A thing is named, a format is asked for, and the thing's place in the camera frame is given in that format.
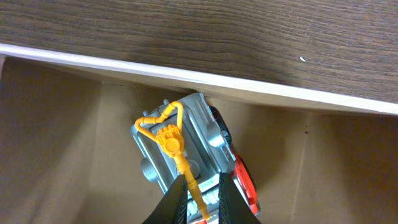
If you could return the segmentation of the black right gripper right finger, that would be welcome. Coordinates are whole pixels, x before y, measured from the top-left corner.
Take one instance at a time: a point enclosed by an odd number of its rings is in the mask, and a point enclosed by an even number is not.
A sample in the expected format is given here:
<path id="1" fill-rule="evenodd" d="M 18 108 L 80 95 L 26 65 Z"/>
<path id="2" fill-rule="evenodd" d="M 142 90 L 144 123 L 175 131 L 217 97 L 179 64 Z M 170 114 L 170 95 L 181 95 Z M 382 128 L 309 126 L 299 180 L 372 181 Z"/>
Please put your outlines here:
<path id="1" fill-rule="evenodd" d="M 261 224 L 229 174 L 220 174 L 219 185 L 219 224 Z"/>

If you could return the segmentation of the white cardboard box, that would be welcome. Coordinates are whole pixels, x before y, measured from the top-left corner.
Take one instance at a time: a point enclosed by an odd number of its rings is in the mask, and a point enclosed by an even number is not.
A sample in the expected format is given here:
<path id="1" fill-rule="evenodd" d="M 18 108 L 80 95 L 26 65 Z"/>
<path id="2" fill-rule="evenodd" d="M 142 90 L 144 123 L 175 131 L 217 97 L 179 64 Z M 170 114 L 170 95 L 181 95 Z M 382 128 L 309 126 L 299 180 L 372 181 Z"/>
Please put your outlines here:
<path id="1" fill-rule="evenodd" d="M 396 223 L 397 105 L 1 45 L 1 222 L 140 223 L 162 198 L 130 135 L 200 91 L 257 186 L 262 223 Z"/>

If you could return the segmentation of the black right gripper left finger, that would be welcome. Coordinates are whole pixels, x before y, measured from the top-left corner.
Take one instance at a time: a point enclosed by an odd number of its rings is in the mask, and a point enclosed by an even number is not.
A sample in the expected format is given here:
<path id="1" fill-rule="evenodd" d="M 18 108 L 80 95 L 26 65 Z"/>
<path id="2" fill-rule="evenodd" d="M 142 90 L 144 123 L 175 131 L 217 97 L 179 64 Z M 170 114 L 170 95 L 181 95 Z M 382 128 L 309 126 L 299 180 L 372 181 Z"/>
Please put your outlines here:
<path id="1" fill-rule="evenodd" d="M 142 224 L 187 224 L 187 181 L 179 175 Z"/>

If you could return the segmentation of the red toy truck yellow crane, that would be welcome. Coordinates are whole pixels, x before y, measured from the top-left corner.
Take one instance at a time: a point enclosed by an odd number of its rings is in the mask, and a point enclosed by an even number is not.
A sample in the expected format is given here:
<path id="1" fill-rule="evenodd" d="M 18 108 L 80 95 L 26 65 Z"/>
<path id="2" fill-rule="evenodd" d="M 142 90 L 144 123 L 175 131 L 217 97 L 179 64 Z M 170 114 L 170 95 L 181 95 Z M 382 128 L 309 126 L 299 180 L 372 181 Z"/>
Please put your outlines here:
<path id="1" fill-rule="evenodd" d="M 157 182 L 163 192 L 168 191 L 178 177 L 179 170 L 173 158 L 167 155 L 154 138 L 170 125 L 182 124 L 185 148 L 183 155 L 197 181 L 208 220 L 205 220 L 192 196 L 187 199 L 188 223 L 216 223 L 219 208 L 219 174 L 231 176 L 254 215 L 260 205 L 254 181 L 243 160 L 233 148 L 232 138 L 220 112 L 209 105 L 202 93 L 193 93 L 179 99 L 181 107 L 165 100 L 154 111 L 145 112 L 130 128 L 131 135 L 143 153 L 141 170 L 150 182 Z"/>

